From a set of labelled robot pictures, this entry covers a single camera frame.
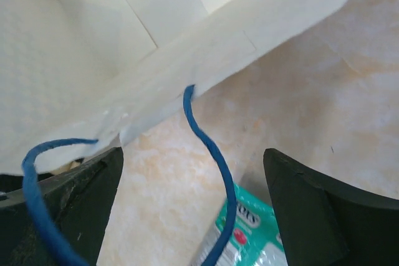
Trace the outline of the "blue checkered paper bag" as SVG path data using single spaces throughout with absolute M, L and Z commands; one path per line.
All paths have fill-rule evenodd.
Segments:
M 1 0 L 1 172 L 38 173 L 127 144 L 347 0 Z

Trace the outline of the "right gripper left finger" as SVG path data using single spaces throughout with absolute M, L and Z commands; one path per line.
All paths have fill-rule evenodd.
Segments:
M 99 257 L 123 169 L 112 148 L 57 176 L 40 174 L 51 218 L 89 265 Z M 39 237 L 22 192 L 22 177 L 1 175 L 1 265 L 57 265 Z

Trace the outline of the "teal snack packet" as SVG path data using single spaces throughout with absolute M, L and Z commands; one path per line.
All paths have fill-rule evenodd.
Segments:
M 273 208 L 241 186 L 236 184 L 234 187 L 236 222 L 217 264 L 287 266 Z

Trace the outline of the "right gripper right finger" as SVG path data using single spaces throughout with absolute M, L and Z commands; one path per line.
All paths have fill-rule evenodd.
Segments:
M 264 172 L 289 265 L 398 265 L 398 200 L 269 148 Z

